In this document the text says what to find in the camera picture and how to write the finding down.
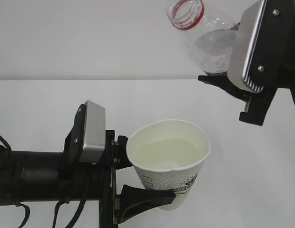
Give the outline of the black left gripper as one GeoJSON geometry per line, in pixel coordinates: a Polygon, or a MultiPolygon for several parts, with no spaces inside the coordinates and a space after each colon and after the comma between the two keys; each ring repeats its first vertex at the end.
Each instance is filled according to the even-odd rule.
{"type": "Polygon", "coordinates": [[[101,157],[102,194],[99,201],[99,227],[117,228],[118,224],[160,206],[171,204],[176,195],[171,190],[146,190],[124,185],[117,195],[116,169],[132,167],[126,153],[128,137],[106,130],[106,145],[101,157]]]}

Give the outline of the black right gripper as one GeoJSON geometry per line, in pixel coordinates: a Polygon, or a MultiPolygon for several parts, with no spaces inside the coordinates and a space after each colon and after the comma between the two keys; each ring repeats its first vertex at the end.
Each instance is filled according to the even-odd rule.
{"type": "Polygon", "coordinates": [[[251,61],[249,75],[263,90],[251,95],[227,76],[198,76],[234,98],[248,101],[239,120],[262,126],[279,88],[289,89],[295,105],[295,1],[267,0],[251,61]]]}

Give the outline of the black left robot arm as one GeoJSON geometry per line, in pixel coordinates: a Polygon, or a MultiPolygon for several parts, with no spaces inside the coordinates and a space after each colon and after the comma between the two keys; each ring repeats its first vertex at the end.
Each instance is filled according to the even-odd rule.
{"type": "Polygon", "coordinates": [[[117,194],[116,171],[128,168],[127,137],[106,132],[105,151],[96,164],[67,162],[72,148],[71,136],[63,152],[12,151],[6,141],[0,144],[0,206],[23,207],[26,224],[30,215],[28,202],[54,201],[54,213],[63,204],[78,201],[73,227],[88,200],[98,201],[99,227],[116,228],[119,224],[149,209],[170,204],[171,190],[145,190],[128,185],[117,194]]]}

